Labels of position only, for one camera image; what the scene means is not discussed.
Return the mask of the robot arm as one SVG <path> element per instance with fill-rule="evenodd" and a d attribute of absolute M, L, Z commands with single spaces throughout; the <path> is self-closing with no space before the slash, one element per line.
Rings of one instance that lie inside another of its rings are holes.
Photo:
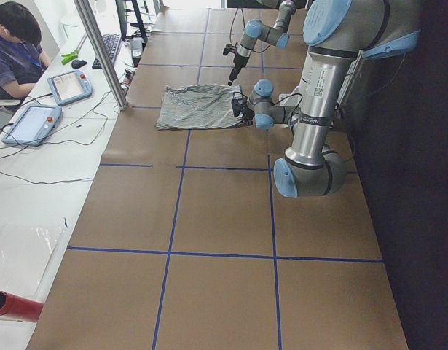
<path fill-rule="evenodd" d="M 421 1 L 314 1 L 303 26 L 307 57 L 298 87 L 301 99 L 276 106 L 269 80 L 248 97 L 256 127 L 291 126 L 292 145 L 275 161 L 278 192 L 289 198 L 324 196 L 345 181 L 345 163 L 326 144 L 335 106 L 357 58 L 383 59 L 413 50 L 420 35 Z"/>
<path fill-rule="evenodd" d="M 240 41 L 236 44 L 227 44 L 223 49 L 223 55 L 232 53 L 233 68 L 229 74 L 228 85 L 231 86 L 237 79 L 241 70 L 246 67 L 251 53 L 254 52 L 257 41 L 264 42 L 269 46 L 285 48 L 289 41 L 288 28 L 291 18 L 296 11 L 307 6 L 307 1 L 258 1 L 259 4 L 276 9 L 278 16 L 272 26 L 263 24 L 258 19 L 249 20 L 243 28 Z"/>

